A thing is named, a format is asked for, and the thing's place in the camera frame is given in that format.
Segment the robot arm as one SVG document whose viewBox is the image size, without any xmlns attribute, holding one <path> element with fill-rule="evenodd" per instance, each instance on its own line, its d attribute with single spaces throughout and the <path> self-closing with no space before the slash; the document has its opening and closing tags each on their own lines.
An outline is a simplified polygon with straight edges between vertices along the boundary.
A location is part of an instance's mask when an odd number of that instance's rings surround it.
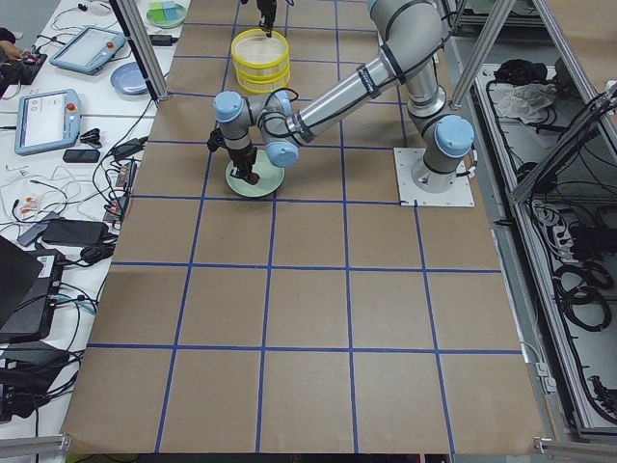
<svg viewBox="0 0 617 463">
<path fill-rule="evenodd" d="M 213 103 L 217 128 L 207 142 L 210 151 L 223 148 L 230 159 L 228 178 L 256 187 L 257 149 L 250 136 L 256 127 L 269 163 L 279 169 L 295 164 L 299 149 L 369 100 L 389 88 L 407 88 L 408 114 L 426 149 L 412 168 L 412 180 L 429 193 L 451 188 L 462 159 L 471 151 L 474 131 L 469 121 L 446 107 L 434 55 L 444 45 L 443 24 L 429 1 L 371 1 L 369 14 L 382 43 L 375 58 L 298 111 L 289 92 L 243 97 L 218 94 Z"/>
</svg>

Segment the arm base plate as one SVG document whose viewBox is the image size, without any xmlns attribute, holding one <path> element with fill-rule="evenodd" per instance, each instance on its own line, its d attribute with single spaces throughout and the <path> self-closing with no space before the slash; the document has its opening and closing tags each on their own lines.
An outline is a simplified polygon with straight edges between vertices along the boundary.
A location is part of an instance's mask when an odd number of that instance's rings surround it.
<svg viewBox="0 0 617 463">
<path fill-rule="evenodd" d="M 467 207 L 475 206 L 465 162 L 461 160 L 457 171 L 436 174 L 424 164 L 425 149 L 395 148 L 399 203 L 402 206 Z"/>
</svg>

